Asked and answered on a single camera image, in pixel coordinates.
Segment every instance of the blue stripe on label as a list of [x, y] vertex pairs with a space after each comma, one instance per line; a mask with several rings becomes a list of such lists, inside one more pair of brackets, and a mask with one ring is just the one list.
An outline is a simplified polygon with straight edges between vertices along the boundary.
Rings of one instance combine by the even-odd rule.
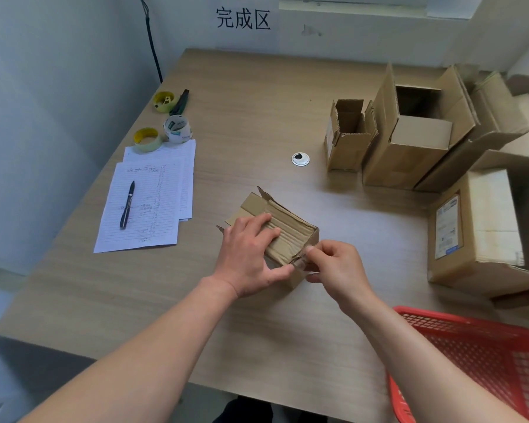
[[452, 254], [454, 251], [456, 251], [458, 249], [458, 245], [457, 246], [453, 246], [452, 248], [449, 248], [447, 249], [444, 254], [447, 256], [449, 254]]

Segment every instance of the person's right hand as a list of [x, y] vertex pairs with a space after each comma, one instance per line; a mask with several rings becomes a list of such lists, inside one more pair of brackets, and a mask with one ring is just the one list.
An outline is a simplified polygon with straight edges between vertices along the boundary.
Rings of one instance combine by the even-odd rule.
[[322, 240], [315, 247], [308, 246], [305, 251], [308, 260], [316, 265], [316, 270], [319, 271], [308, 275], [308, 282], [322, 283], [339, 306], [359, 304], [363, 299], [374, 297], [363, 262], [353, 245], [335, 240]]

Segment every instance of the packing tape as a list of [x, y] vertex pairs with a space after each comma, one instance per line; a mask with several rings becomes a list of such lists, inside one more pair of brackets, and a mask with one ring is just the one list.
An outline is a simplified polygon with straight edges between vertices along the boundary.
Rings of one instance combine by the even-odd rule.
[[159, 113], [170, 113], [177, 102], [178, 99], [174, 97], [172, 92], [157, 92], [153, 97], [153, 105]]
[[182, 144], [192, 137], [192, 130], [186, 117], [180, 114], [171, 115], [163, 125], [165, 134], [172, 144]]
[[[142, 144], [145, 138], [155, 138], [154, 141], [149, 142], [148, 144]], [[138, 151], [143, 153], [148, 153], [150, 151], [155, 151], [162, 144], [162, 137], [159, 135], [158, 131], [153, 127], [144, 127], [139, 129], [133, 135], [133, 142], [135, 142], [135, 147]]]

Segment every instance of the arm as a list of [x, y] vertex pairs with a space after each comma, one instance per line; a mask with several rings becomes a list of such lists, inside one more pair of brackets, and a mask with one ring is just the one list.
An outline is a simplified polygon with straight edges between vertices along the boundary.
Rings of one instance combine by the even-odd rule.
[[224, 231], [215, 271], [147, 329], [100, 359], [27, 415], [23, 423], [168, 420], [202, 349], [227, 308], [288, 278], [293, 266], [270, 270], [265, 248], [280, 229], [270, 214], [239, 218]]
[[522, 423], [519, 413], [480, 387], [372, 291], [349, 244], [323, 240], [306, 249], [325, 290], [366, 335], [420, 423]]

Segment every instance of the person's right arm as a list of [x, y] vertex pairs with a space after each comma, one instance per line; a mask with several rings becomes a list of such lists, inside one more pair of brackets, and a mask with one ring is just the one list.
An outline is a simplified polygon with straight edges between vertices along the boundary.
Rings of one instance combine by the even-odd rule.
[[480, 387], [423, 335], [383, 303], [368, 283], [353, 245], [322, 240], [306, 249], [322, 283], [340, 309], [362, 329], [420, 423], [528, 422]]

